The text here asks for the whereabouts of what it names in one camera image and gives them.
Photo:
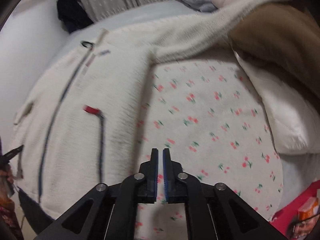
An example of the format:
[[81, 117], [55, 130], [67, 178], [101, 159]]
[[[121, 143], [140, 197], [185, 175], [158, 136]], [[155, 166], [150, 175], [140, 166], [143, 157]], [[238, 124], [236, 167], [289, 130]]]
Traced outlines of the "white fleece jacket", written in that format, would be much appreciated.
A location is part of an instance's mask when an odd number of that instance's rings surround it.
[[223, 44], [253, 9], [282, 1], [289, 0], [240, 0], [213, 14], [103, 30], [81, 42], [44, 72], [16, 114], [18, 187], [55, 219], [97, 183], [121, 181], [134, 165], [150, 68]]

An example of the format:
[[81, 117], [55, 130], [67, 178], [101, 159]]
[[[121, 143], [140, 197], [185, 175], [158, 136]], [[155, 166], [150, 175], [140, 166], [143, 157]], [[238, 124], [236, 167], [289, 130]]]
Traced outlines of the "red box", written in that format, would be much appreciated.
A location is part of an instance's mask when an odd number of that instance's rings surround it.
[[271, 224], [287, 239], [305, 239], [319, 221], [319, 181], [279, 210]]

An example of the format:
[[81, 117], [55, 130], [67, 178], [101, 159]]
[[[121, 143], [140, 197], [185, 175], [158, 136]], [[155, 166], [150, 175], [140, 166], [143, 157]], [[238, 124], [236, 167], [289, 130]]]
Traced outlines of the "cherry print bed pad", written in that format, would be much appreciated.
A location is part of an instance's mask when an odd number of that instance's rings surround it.
[[199, 181], [225, 183], [265, 219], [282, 196], [283, 170], [264, 109], [233, 58], [152, 69], [137, 123], [136, 163], [153, 148]]

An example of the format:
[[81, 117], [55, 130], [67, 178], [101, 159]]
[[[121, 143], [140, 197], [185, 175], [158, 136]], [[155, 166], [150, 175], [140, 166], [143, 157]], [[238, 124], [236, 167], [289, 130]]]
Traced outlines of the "white pillow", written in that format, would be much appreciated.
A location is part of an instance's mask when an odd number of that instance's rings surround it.
[[237, 51], [235, 57], [261, 97], [280, 154], [319, 153], [319, 114], [278, 68]]

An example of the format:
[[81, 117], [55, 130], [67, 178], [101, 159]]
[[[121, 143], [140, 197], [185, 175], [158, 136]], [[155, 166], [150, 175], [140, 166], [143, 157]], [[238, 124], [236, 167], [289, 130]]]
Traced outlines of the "black hanging garment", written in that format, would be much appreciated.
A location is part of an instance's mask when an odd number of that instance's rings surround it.
[[84, 10], [81, 0], [57, 0], [56, 6], [58, 19], [69, 34], [94, 24]]

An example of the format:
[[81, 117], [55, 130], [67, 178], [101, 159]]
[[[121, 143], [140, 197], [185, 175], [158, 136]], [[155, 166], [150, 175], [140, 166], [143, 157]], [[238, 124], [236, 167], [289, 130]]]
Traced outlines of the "brown blanket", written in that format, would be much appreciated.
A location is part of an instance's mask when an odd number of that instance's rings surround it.
[[319, 95], [319, 25], [280, 3], [262, 5], [228, 34], [235, 48], [282, 67]]

